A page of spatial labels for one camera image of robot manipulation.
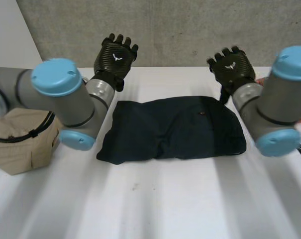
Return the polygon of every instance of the white table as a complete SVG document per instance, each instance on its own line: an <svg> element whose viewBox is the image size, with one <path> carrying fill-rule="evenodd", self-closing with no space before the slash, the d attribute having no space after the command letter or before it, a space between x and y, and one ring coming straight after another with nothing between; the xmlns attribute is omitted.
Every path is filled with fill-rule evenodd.
<svg viewBox="0 0 301 239"><path fill-rule="evenodd" d="M133 68L115 98L218 99L219 89L207 67ZM244 129L240 156L116 166L96 160L107 118L89 152L60 145L47 168L0 171L0 239L301 239L298 153L265 158Z"/></svg>

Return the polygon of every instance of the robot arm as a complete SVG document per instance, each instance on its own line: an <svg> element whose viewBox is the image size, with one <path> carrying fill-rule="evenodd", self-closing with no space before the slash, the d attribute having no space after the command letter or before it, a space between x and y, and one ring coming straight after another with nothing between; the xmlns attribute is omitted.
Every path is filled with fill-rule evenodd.
<svg viewBox="0 0 301 239"><path fill-rule="evenodd" d="M85 85L76 65L68 59L51 59L34 70L0 67L0 116L14 108L52 111L64 125L60 141L78 150L93 146L115 90L122 91L124 77L137 57L130 38L102 43L94 77Z"/></svg>
<svg viewBox="0 0 301 239"><path fill-rule="evenodd" d="M210 70L222 85L223 102L232 96L257 148L264 156L283 156L298 148L301 118L301 46L285 48L276 58L264 87L245 53L237 47L208 59Z"/></svg>

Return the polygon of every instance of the blue joint cap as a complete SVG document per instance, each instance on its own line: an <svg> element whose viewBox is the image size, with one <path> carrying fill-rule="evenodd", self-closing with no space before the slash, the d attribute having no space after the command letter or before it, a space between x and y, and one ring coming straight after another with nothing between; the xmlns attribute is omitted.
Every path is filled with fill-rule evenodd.
<svg viewBox="0 0 301 239"><path fill-rule="evenodd" d="M290 81L301 81L301 46L290 46L277 56L272 73Z"/></svg>
<svg viewBox="0 0 301 239"><path fill-rule="evenodd" d="M32 72L33 87L52 97L69 95L82 84L82 76L73 61L55 58L38 64Z"/></svg>
<svg viewBox="0 0 301 239"><path fill-rule="evenodd" d="M90 150L95 143L94 138L73 130L62 130L59 140L70 148L82 151Z"/></svg>
<svg viewBox="0 0 301 239"><path fill-rule="evenodd" d="M268 133L256 141L256 147L266 157L280 157L291 153L301 143L301 134L294 129Z"/></svg>

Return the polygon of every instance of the dark navy cloth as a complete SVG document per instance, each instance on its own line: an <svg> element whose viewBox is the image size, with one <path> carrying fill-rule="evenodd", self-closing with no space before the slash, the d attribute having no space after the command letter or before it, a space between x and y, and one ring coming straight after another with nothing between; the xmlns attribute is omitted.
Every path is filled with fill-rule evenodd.
<svg viewBox="0 0 301 239"><path fill-rule="evenodd" d="M246 150L235 113L214 98L119 101L97 159L113 164L152 158L208 158Z"/></svg>

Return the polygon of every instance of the gray robot arm segment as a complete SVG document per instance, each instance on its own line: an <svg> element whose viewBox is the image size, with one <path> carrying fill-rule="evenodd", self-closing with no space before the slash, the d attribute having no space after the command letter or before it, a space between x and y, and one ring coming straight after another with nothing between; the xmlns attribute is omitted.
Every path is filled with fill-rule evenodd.
<svg viewBox="0 0 301 239"><path fill-rule="evenodd" d="M75 149L93 146L113 96L114 89L102 80L86 87L67 59L34 70L0 67L0 116L14 108L53 111L64 125L60 140Z"/></svg>
<svg viewBox="0 0 301 239"><path fill-rule="evenodd" d="M298 148L301 135L301 46L282 50L264 87L249 83L232 95L256 146L264 156L283 156Z"/></svg>

